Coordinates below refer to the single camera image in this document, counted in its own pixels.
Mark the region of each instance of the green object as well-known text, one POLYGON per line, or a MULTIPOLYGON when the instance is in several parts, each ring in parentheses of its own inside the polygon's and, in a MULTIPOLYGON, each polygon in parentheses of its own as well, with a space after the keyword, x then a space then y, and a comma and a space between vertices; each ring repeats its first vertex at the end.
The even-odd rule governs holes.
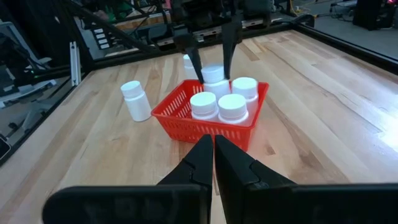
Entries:
POLYGON ((109 17, 109 22, 118 19, 124 19, 132 12, 132 7, 124 1, 119 3, 116 7, 117 11, 119 12, 117 15, 115 15, 111 6, 105 6, 105 13, 109 17))

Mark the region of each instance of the pill bottle cap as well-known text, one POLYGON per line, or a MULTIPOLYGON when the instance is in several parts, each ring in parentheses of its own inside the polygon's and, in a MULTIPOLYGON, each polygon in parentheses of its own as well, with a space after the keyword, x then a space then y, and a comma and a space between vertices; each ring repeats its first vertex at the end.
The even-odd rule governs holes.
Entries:
POLYGON ((212 113, 217 108, 216 95, 206 91, 193 95, 190 103, 197 115, 212 113))
POLYGON ((127 82, 120 87, 120 90, 122 91, 124 97, 130 98, 139 96, 142 94, 142 92, 144 92, 139 81, 127 82))
POLYGON ((246 99, 239 94, 228 94, 218 100, 220 116, 226 119, 239 119, 248 112, 246 99))
POLYGON ((201 74, 205 83, 216 83, 224 80, 224 66, 210 64, 202 68, 201 74))
POLYGON ((246 99, 253 98, 258 94, 257 80, 249 77, 241 77, 232 81, 232 93, 240 94, 246 99))

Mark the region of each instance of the white label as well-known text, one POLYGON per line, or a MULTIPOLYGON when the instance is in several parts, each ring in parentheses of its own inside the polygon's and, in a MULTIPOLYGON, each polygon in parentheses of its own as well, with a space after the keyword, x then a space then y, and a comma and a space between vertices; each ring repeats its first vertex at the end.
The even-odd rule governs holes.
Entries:
POLYGON ((105 34, 98 34, 97 35, 97 39, 101 39, 101 38, 104 38, 105 37, 105 34))
POLYGON ((109 44, 101 45, 101 49, 109 48, 109 44))
POLYGON ((108 41, 106 39, 103 39, 103 40, 99 40, 98 43, 99 44, 105 44, 105 43, 108 43, 108 41))
POLYGON ((96 33, 96 34, 102 34, 103 32, 104 32, 103 29, 96 29, 96 30, 94 30, 94 33, 96 33))

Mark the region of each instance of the equipment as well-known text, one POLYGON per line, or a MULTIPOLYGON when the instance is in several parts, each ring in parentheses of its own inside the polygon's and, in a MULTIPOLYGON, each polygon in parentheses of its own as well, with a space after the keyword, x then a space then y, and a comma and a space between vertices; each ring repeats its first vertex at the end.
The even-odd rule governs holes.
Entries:
POLYGON ((368 30, 390 28, 394 21, 394 14, 394 1, 358 0, 353 24, 368 30))
MULTIPOLYGON (((24 131, 31 127, 36 115, 50 109, 54 100, 37 100, 43 96, 43 92, 57 84, 55 80, 35 83, 33 85, 15 86, 15 80, 23 80, 26 77, 33 76, 36 71, 44 70, 50 59, 43 58, 38 60, 26 44, 18 30, 11 22, 0 23, 0 65, 5 65, 5 71, 2 77, 12 80, 1 85, 2 91, 0 97, 0 109, 12 106, 16 103, 30 103, 26 112, 16 115, 15 120, 23 119, 22 126, 24 131)), ((13 131, 20 126, 10 122, 9 125, 13 131)))
POLYGON ((24 37, 39 58, 52 58, 52 67, 69 64, 70 33, 59 21, 52 0, 0 1, 24 31, 24 37))
POLYGON ((200 83, 203 83, 199 51, 193 33, 221 26, 224 75, 229 80, 235 46, 242 41, 242 21, 260 17, 263 21, 259 26, 269 27, 271 10, 272 1, 268 0, 229 0, 223 3, 221 1, 173 1, 171 16, 174 44, 180 52, 190 57, 198 79, 200 83))
MULTIPOLYGON (((215 171, 227 224, 395 223, 397 184, 297 185, 215 137, 215 171)), ((156 186, 71 187, 42 213, 54 223, 210 223, 213 140, 204 135, 156 186)))
MULTIPOLYGON (((81 0, 78 1, 85 9, 94 12, 97 16, 100 16, 104 20, 112 23, 128 21, 131 19, 140 19, 149 16, 149 12, 144 11, 138 6, 138 2, 131 4, 131 1, 126 0, 81 0), (135 10, 139 14, 135 16, 129 16, 130 13, 135 10)), ((164 1, 150 0, 147 2, 147 6, 156 6, 155 13, 161 12, 162 3, 164 1)))
MULTIPOLYGON (((117 28, 119 26, 123 25, 118 25, 118 24, 124 24, 127 21, 132 21, 136 19, 142 19, 141 23, 138 26, 130 25, 131 29, 128 28, 123 28, 123 31, 134 37, 135 39, 141 39, 143 36, 147 36, 148 38, 144 38, 144 41, 146 41, 148 44, 152 43, 152 39, 156 39, 157 36, 162 36, 162 34, 165 32, 163 30, 155 29, 155 27, 158 28, 163 28, 166 27, 165 29, 167 30, 167 26, 162 26, 162 23, 154 24, 154 25, 146 25, 144 26, 146 22, 150 24, 149 21, 152 20, 152 22, 155 20, 154 18, 159 18, 162 17, 162 22, 163 24, 167 25, 169 21, 167 20, 167 16, 169 16, 169 11, 166 11, 163 9, 162 4, 160 1, 153 1, 152 4, 153 6, 149 7, 146 12, 140 10, 141 14, 132 16, 132 14, 128 15, 124 19, 116 20, 116 21, 110 21, 111 24, 114 24, 117 28)), ((111 47, 114 47, 115 45, 123 44, 117 39, 111 32, 105 32, 104 29, 101 28, 101 26, 93 25, 88 21, 88 24, 85 25, 85 29, 90 28, 90 31, 92 32, 93 36, 95 37, 95 41, 97 43, 97 46, 99 49, 108 49, 111 47)))

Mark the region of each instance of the black cable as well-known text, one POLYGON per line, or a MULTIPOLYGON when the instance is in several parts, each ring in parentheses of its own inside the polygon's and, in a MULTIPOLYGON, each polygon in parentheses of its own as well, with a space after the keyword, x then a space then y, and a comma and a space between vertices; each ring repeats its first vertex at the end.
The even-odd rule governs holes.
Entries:
POLYGON ((148 18, 149 18, 149 15, 148 15, 145 19, 143 19, 143 20, 141 21, 141 23, 140 23, 129 35, 131 35, 131 34, 136 34, 136 31, 138 30, 138 28, 140 28, 140 26, 141 26, 143 23, 145 23, 145 21, 146 21, 148 18))
POLYGON ((166 12, 163 10, 163 5, 162 5, 162 1, 161 0, 157 1, 156 11, 160 11, 160 13, 162 14, 162 17, 163 17, 163 23, 165 25, 167 25, 168 24, 167 16, 166 16, 166 12))
POLYGON ((319 14, 317 17, 331 16, 331 13, 319 14))
POLYGON ((344 15, 342 13, 337 13, 336 6, 333 6, 332 9, 334 10, 334 13, 330 14, 331 18, 337 19, 337 20, 343 21, 343 22, 352 22, 352 20, 345 19, 344 15))

